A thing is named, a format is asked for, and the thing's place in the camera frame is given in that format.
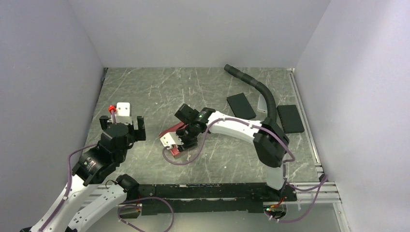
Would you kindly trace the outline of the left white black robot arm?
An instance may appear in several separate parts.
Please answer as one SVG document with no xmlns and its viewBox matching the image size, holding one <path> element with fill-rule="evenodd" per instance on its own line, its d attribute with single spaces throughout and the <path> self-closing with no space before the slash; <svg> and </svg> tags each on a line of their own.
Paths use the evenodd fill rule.
<svg viewBox="0 0 410 232">
<path fill-rule="evenodd" d="M 143 116 L 133 122 L 109 122 L 100 117 L 101 138 L 87 151 L 75 166 L 68 168 L 68 181 L 61 194 L 33 226 L 24 232 L 85 232 L 108 211 L 122 202 L 132 203 L 140 195 L 139 184 L 127 174 L 116 178 L 113 185 L 87 206 L 84 201 L 102 185 L 107 177 L 125 161 L 127 151 L 138 141 L 146 140 Z"/>
</svg>

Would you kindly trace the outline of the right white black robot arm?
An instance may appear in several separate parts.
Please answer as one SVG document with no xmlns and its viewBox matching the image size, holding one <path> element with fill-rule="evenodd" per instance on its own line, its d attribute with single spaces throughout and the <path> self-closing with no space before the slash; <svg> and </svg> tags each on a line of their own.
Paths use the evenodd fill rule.
<svg viewBox="0 0 410 232">
<path fill-rule="evenodd" d="M 277 201 L 284 196 L 284 156 L 291 152 L 289 138 L 274 119 L 244 120 L 207 107 L 197 111 L 187 104 L 180 106 L 175 117 L 182 123 L 170 133 L 176 137 L 172 146 L 178 152 L 197 145 L 200 133 L 222 134 L 248 142 L 254 145 L 259 161 L 266 167 L 268 198 Z"/>
</svg>

